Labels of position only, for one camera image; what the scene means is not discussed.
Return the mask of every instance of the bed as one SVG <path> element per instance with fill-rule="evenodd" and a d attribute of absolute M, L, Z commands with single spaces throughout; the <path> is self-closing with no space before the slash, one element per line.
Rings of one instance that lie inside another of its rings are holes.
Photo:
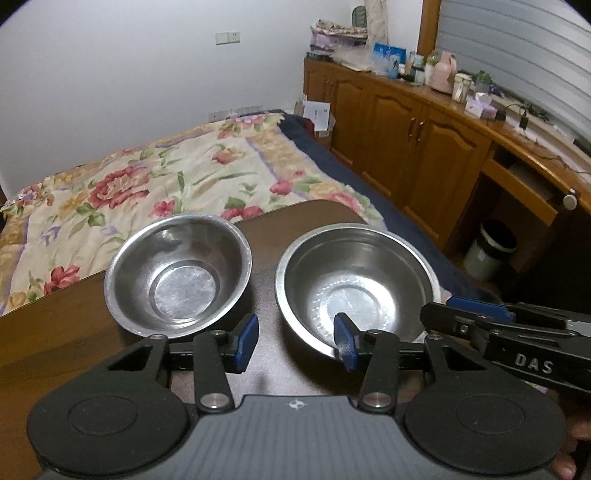
<path fill-rule="evenodd" d="M 193 211 L 236 222 L 311 199 L 343 203 L 410 241 L 452 294 L 496 300 L 315 142 L 303 119 L 274 112 L 202 125 L 23 189 L 2 208 L 0 314 L 104 270 L 159 218 Z"/>

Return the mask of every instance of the glass jar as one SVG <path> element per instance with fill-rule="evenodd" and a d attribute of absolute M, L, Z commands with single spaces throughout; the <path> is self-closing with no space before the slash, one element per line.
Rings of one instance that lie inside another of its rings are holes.
<path fill-rule="evenodd" d="M 452 98 L 459 103 L 464 103 L 468 97 L 468 91 L 472 84 L 472 77 L 466 73 L 458 73 L 453 79 Z"/>

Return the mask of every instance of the bottle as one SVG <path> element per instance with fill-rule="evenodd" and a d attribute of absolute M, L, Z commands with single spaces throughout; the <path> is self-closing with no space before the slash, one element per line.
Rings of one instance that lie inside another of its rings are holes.
<path fill-rule="evenodd" d="M 433 75 L 433 68 L 439 63 L 439 53 L 433 50 L 425 61 L 425 85 L 431 85 L 431 77 Z"/>

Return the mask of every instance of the window blinds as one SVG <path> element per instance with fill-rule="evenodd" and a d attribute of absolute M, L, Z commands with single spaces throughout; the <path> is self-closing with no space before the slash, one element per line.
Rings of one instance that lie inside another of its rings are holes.
<path fill-rule="evenodd" d="M 437 48 L 591 139 L 591 25 L 563 0 L 442 0 Z"/>

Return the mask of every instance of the metal screw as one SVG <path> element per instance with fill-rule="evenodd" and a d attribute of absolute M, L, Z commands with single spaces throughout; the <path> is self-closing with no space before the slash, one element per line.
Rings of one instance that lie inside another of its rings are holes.
<path fill-rule="evenodd" d="M 223 393 L 208 393 L 199 399 L 201 405 L 212 410 L 220 410 L 221 408 L 227 407 L 230 403 L 230 399 Z"/>
<path fill-rule="evenodd" d="M 392 403 L 392 398 L 387 393 L 371 392 L 365 394 L 362 401 L 368 407 L 384 408 Z"/>

